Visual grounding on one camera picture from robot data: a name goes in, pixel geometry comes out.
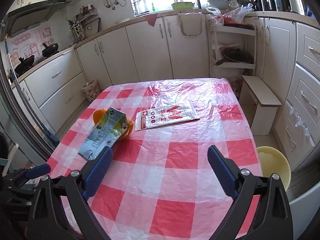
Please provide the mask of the white electric kettle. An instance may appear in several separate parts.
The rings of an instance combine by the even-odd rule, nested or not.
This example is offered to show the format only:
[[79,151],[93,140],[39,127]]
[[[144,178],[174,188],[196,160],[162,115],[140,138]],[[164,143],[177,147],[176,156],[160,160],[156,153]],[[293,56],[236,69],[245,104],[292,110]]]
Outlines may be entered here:
[[300,15],[305,15],[303,0],[289,0],[291,11]]

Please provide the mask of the blue juice carton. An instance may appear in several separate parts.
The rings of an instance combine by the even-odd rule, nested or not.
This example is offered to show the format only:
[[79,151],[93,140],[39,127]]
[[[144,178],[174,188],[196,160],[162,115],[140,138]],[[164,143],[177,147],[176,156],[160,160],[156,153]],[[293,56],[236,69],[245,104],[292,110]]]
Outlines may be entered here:
[[94,160],[104,147],[112,147],[116,140],[102,129],[95,126],[84,140],[78,154],[87,161]]

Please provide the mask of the half peeled orange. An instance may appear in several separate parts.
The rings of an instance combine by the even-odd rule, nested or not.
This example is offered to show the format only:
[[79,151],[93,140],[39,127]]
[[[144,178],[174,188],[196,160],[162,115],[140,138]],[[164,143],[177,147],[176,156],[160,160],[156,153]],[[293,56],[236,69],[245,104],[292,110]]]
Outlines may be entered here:
[[93,122],[97,129],[107,132],[116,141],[128,137],[134,127],[134,122],[124,112],[112,107],[94,111]]

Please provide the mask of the yellow plastic trash bin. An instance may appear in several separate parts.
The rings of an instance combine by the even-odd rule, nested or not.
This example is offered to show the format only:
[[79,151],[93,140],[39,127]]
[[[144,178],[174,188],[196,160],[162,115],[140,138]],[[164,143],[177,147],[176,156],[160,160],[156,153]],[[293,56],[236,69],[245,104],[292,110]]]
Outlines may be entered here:
[[291,183],[291,167],[286,157],[279,150],[270,146],[260,146],[257,152],[263,176],[269,177],[277,173],[287,191]]

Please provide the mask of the small white step stool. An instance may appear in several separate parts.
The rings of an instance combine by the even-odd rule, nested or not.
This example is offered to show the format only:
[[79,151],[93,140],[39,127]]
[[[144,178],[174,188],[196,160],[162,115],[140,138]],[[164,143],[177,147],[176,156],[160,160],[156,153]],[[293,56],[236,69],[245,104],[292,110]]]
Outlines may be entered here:
[[239,102],[247,106],[251,111],[254,109],[251,123],[251,131],[254,136],[266,136],[270,133],[281,102],[257,76],[242,76],[243,85]]

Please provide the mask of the white corner storage shelf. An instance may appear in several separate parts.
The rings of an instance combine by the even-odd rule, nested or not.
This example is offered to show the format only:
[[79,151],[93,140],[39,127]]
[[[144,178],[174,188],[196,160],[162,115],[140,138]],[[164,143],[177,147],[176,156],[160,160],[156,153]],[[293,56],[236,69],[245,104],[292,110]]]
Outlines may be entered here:
[[[257,66],[257,28],[253,24],[230,23],[208,27],[210,76],[236,80],[243,74],[253,75]],[[250,53],[253,63],[225,62],[219,66],[215,63],[223,58],[226,48],[240,48]]]

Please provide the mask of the pink hanging cloth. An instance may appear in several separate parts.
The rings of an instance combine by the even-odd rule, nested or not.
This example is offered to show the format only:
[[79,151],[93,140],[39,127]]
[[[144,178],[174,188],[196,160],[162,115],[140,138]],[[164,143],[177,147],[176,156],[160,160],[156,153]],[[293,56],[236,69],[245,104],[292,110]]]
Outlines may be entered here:
[[145,15],[144,18],[147,20],[148,24],[152,27],[155,26],[157,21],[157,13]]

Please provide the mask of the floral waste basket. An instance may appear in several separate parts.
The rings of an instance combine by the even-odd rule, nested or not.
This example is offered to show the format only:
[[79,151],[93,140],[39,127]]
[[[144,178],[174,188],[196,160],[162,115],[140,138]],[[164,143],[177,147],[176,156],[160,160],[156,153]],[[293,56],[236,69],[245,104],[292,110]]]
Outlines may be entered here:
[[89,102],[93,102],[100,94],[97,80],[87,82],[81,90],[84,92]]

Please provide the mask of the white red printed packet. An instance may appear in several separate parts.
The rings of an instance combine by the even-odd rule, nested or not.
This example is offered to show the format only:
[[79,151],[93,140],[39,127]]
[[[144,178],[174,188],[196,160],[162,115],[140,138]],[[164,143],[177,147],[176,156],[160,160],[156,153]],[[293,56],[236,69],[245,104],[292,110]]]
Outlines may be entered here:
[[150,108],[138,112],[135,121],[135,131],[168,126],[199,120],[193,105],[189,102]]

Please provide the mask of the black wok pan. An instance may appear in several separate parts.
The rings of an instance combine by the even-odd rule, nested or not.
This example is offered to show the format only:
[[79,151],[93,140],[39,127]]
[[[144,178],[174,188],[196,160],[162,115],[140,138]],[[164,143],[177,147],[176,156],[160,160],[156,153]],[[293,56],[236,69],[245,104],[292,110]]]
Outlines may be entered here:
[[219,66],[225,62],[253,63],[253,56],[240,48],[226,48],[222,52],[223,58],[215,63]]

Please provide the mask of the green plastic basin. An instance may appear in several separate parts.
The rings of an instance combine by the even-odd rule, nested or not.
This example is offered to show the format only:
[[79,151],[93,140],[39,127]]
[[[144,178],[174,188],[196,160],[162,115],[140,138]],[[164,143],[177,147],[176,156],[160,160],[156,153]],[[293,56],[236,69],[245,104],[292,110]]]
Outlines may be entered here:
[[181,11],[181,10],[192,10],[194,8],[193,2],[176,2],[172,3],[173,10]]

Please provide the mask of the red white checkered tablecloth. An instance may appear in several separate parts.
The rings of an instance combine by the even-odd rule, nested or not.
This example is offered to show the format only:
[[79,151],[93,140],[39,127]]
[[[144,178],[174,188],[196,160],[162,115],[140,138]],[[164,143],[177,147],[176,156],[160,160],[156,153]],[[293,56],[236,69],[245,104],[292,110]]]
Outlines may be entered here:
[[198,120],[133,131],[114,144],[111,166],[88,201],[111,239],[208,239],[232,203],[208,163],[209,146],[261,175],[253,135],[228,81],[192,79],[105,89],[48,160],[51,177],[85,165],[78,152],[94,111],[113,107],[135,120],[143,110],[182,102],[193,104]]

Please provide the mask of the black stovetop wok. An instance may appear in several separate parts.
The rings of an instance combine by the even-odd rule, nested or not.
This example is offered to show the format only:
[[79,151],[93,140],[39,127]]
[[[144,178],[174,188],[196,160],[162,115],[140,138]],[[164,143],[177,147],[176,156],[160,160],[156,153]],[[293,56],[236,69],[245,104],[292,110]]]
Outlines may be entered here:
[[47,45],[43,42],[44,50],[42,51],[42,56],[45,58],[51,57],[52,55],[58,53],[59,45],[57,43],[53,43]]

